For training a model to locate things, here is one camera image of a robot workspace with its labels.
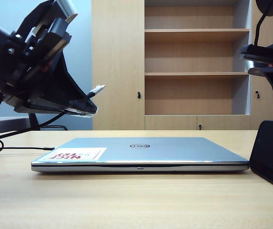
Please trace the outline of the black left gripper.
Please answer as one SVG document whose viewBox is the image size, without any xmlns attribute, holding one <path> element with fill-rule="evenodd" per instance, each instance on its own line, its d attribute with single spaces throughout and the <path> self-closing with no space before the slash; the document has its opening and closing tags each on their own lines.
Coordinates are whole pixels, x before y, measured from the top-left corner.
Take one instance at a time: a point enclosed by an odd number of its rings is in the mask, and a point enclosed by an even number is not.
<svg viewBox="0 0 273 229">
<path fill-rule="evenodd" d="M 47 0 L 16 31 L 0 28 L 0 104 L 17 113 L 93 117 L 97 106 L 67 70 L 71 1 Z"/>
</svg>

